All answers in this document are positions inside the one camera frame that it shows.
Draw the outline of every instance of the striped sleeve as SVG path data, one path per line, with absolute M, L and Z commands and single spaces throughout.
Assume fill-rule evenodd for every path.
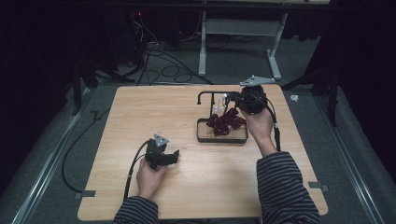
M 141 197 L 124 200 L 113 220 L 114 224 L 153 224 L 158 223 L 158 205 Z
M 264 223 L 320 223 L 318 209 L 303 186 L 300 169 L 289 152 L 259 159 L 257 181 Z

